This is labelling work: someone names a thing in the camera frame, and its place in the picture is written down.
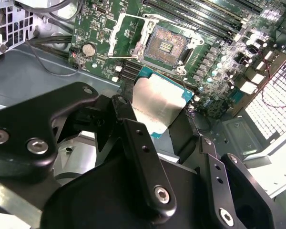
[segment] metal panel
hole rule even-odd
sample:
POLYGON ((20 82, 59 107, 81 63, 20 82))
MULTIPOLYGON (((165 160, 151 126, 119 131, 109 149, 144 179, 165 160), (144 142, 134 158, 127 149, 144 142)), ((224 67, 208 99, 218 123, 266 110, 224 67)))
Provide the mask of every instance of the metal panel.
MULTIPOLYGON (((51 54, 38 51, 49 70, 69 73, 68 63, 51 54)), ((26 45, 6 53, 0 62, 0 105, 10 106, 52 91, 73 82, 84 82, 100 94, 115 94, 119 85, 86 72, 71 77, 56 77, 46 73, 26 45)))
POLYGON ((31 39, 36 16, 14 6, 12 0, 0 0, 0 54, 31 39))
POLYGON ((263 149, 242 117, 222 122, 222 124, 226 132, 227 142, 233 145, 235 153, 238 153, 242 158, 263 149))

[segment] black bracket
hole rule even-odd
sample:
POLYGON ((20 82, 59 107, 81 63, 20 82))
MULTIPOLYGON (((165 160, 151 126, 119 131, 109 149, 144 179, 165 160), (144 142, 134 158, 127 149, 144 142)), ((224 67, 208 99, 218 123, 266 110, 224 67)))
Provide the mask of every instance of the black bracket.
POLYGON ((147 128, 136 121, 130 101, 123 96, 99 97, 90 86, 73 83, 0 110, 0 130, 9 136, 0 144, 0 177, 42 181, 51 172, 57 142, 85 130, 96 133, 100 154, 111 157, 124 152, 136 174, 133 183, 143 194, 139 202, 144 202, 148 220, 162 224, 176 211, 174 192, 147 128), (45 152, 30 152, 28 144, 32 139, 45 143, 45 152), (120 152, 116 150, 119 142, 123 146, 120 152))

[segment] capacitor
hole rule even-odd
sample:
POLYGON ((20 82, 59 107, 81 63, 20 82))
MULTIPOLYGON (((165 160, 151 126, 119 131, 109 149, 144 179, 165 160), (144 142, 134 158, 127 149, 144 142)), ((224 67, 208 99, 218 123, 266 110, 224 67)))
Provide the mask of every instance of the capacitor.
POLYGON ((257 39, 256 43, 258 43, 263 48, 267 47, 268 45, 266 42, 262 41, 261 39, 257 39))
POLYGON ((250 44, 253 44, 253 41, 251 39, 245 38, 244 39, 244 43, 245 43, 246 46, 248 46, 250 44))
POLYGON ((230 72, 226 72, 226 74, 227 74, 227 76, 228 76, 230 79, 232 79, 232 78, 234 77, 234 75, 233 75, 232 73, 230 73, 230 72))
POLYGON ((254 46, 254 45, 249 45, 248 47, 247 47, 247 49, 248 49, 248 52, 250 53, 250 54, 258 54, 258 53, 260 53, 260 50, 256 47, 256 46, 254 46))
POLYGON ((247 61, 248 63, 252 63, 253 60, 250 57, 246 56, 245 61, 247 61))
POLYGON ((220 56, 220 61, 225 62, 228 58, 224 55, 220 56))
POLYGON ((247 68, 247 67, 249 67, 249 63, 247 61, 244 61, 243 66, 245 66, 247 68))
POLYGON ((255 40, 257 38, 257 35, 253 32, 249 32, 247 37, 251 40, 255 40))
POLYGON ((212 76, 216 76, 217 73, 218 73, 218 71, 217 71, 216 69, 213 69, 213 70, 211 71, 212 76))
POLYGON ((83 47, 82 47, 82 52, 85 54, 85 56, 87 57, 92 57, 95 55, 96 53, 96 47, 94 44, 85 44, 83 47))
POLYGON ((231 82, 228 82, 228 85, 229 85, 230 89, 234 89, 235 88, 235 86, 231 82))
POLYGON ((220 62, 218 62, 218 63, 216 63, 216 67, 217 67, 217 68, 222 68, 222 67, 223 67, 223 64, 220 63, 220 62))

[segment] black wire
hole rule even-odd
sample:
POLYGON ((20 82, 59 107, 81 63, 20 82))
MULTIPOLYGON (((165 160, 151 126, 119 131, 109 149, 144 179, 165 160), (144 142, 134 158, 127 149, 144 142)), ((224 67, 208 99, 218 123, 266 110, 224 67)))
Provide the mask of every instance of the black wire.
POLYGON ((51 53, 53 55, 62 57, 63 59, 68 60, 69 58, 69 54, 67 52, 61 51, 61 50, 57 50, 54 49, 52 47, 49 46, 45 46, 45 45, 41 45, 41 44, 31 44, 33 47, 38 48, 40 50, 43 50, 45 52, 51 53))
POLYGON ((59 21, 54 20, 53 18, 49 18, 48 19, 48 23, 51 23, 53 25, 56 25, 58 27, 60 27, 61 29, 65 30, 66 32, 68 32, 69 34, 73 34, 73 29, 71 29, 70 27, 62 24, 59 21))
POLYGON ((77 6, 77 11, 76 13, 70 17, 70 18, 67 18, 67 19, 64 19, 64 18, 61 18, 59 16, 57 16, 56 14, 54 13, 50 13, 50 15, 55 18, 56 20, 59 20, 59 21, 63 21, 63 22, 68 22, 68 21, 72 21, 74 18, 76 18, 76 16, 80 13, 81 9, 82 9, 82 6, 84 4, 84 0, 80 0, 79 3, 78 3, 78 6, 77 6))
POLYGON ((33 38, 31 44, 68 44, 71 43, 72 36, 52 36, 44 38, 33 38))
POLYGON ((51 7, 48 7, 48 8, 34 8, 34 7, 30 7, 30 6, 27 6, 25 4, 22 4, 22 3, 15 3, 16 1, 14 1, 14 4, 15 5, 19 5, 21 6, 24 10, 28 11, 28 12, 32 12, 32 13, 51 13, 51 12, 54 12, 54 11, 58 11, 64 7, 66 7, 67 5, 69 5, 72 0, 64 0, 54 6, 51 6, 51 7))
POLYGON ((51 74, 51 75, 62 76, 62 77, 69 77, 69 76, 73 76, 73 75, 77 74, 77 73, 81 70, 81 68, 82 68, 82 66, 81 66, 81 64, 78 62, 78 60, 75 59, 76 62, 77 62, 77 64, 78 64, 78 69, 77 69, 75 72, 69 73, 69 74, 57 74, 57 73, 53 73, 53 72, 51 72, 49 69, 47 69, 46 66, 44 66, 44 64, 42 63, 42 61, 41 61, 41 59, 39 58, 38 54, 35 52, 35 50, 34 50, 33 47, 31 46, 31 44, 28 42, 28 40, 26 40, 25 43, 28 45, 28 47, 30 48, 30 50, 32 51, 32 53, 34 54, 34 56, 36 57, 36 59, 38 60, 38 62, 40 63, 40 65, 42 66, 42 68, 43 68, 47 73, 49 73, 49 74, 51 74))

